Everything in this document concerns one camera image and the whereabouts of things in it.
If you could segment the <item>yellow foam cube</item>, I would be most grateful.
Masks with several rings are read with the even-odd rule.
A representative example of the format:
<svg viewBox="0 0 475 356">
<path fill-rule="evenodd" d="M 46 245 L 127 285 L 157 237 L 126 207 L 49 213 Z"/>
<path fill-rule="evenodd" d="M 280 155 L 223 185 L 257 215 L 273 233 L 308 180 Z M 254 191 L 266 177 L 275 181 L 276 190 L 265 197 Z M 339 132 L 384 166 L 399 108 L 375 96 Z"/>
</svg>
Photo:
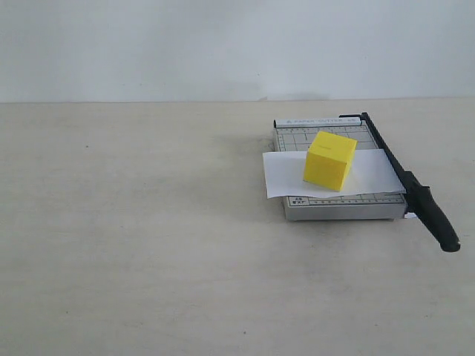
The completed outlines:
<svg viewBox="0 0 475 356">
<path fill-rule="evenodd" d="M 340 191 L 353 163 L 357 141 L 319 131 L 307 150 L 303 181 Z"/>
</svg>

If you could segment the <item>white paper sheet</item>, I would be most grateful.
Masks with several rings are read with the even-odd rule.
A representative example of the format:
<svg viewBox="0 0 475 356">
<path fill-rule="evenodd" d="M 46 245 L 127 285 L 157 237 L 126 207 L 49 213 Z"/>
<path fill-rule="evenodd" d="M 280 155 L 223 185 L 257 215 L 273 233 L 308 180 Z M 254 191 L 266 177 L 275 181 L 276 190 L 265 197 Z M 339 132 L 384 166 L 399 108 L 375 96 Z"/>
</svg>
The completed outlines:
<svg viewBox="0 0 475 356">
<path fill-rule="evenodd" d="M 306 155 L 305 151 L 263 154 L 266 196 L 269 199 L 285 196 L 330 198 L 406 191 L 382 149 L 357 150 L 340 191 L 304 181 Z"/>
</svg>

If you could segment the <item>black cutter blade arm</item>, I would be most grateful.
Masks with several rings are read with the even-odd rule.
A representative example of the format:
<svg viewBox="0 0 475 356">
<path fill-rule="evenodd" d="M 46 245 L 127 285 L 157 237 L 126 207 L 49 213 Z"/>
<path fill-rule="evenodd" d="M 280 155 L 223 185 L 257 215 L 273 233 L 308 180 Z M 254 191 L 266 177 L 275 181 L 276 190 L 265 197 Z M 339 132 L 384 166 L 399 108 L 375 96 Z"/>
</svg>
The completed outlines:
<svg viewBox="0 0 475 356">
<path fill-rule="evenodd" d="M 369 114 L 367 112 L 342 114 L 339 118 L 359 118 L 367 123 L 367 127 L 370 129 L 376 144 L 385 152 L 399 181 L 404 186 L 404 198 L 407 202 L 406 212 L 414 213 L 419 218 L 440 244 L 440 248 L 443 251 L 457 252 L 460 250 L 461 243 L 459 238 L 445 213 L 436 204 L 430 192 L 430 187 L 422 185 L 412 171 L 407 171 L 402 167 L 374 125 Z"/>
</svg>

